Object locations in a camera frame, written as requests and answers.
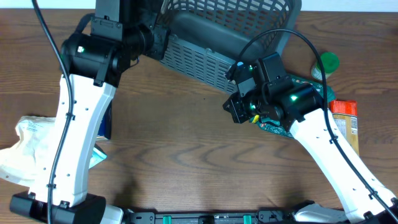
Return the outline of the green Nescafe coffee bag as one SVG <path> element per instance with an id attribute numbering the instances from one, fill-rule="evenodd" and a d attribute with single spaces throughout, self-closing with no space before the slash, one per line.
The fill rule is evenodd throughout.
<path id="1" fill-rule="evenodd" d="M 293 75 L 265 82 L 251 98 L 249 121 L 264 131 L 292 139 L 293 123 L 301 122 L 305 114 L 323 108 L 323 90 L 326 90 L 327 102 L 335 99 L 329 86 Z"/>

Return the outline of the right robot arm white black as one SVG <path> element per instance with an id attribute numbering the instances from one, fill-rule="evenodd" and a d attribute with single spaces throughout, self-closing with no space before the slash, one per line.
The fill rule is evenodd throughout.
<path id="1" fill-rule="evenodd" d="M 351 223 L 397 222 L 397 198 L 354 152 L 338 129 L 326 97 L 309 83 L 265 83 L 233 93 L 223 104 L 235 123 L 256 115 L 279 121 L 313 157 L 336 192 Z"/>

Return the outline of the grey plastic basket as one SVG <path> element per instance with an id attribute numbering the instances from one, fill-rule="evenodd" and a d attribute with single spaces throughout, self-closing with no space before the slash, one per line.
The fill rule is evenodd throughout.
<path id="1" fill-rule="evenodd" d="M 301 0 L 166 0 L 159 21 L 170 31 L 163 65 L 226 93 L 225 73 L 236 59 L 281 54 Z"/>

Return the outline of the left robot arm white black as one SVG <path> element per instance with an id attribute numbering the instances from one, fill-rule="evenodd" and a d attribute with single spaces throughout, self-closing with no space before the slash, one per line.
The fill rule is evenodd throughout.
<path id="1" fill-rule="evenodd" d="M 81 28 L 62 44 L 62 77 L 51 151 L 34 183 L 11 198 L 10 211 L 42 223 L 122 223 L 124 210 L 88 192 L 101 120 L 121 75 L 141 55 L 162 60 L 169 30 L 157 25 Z"/>

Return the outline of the red tan pasta packet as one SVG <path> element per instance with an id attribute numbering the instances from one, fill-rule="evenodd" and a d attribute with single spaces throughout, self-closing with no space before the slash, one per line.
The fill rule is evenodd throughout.
<path id="1" fill-rule="evenodd" d="M 340 132 L 359 155 L 358 103 L 354 100 L 332 100 L 330 110 Z"/>

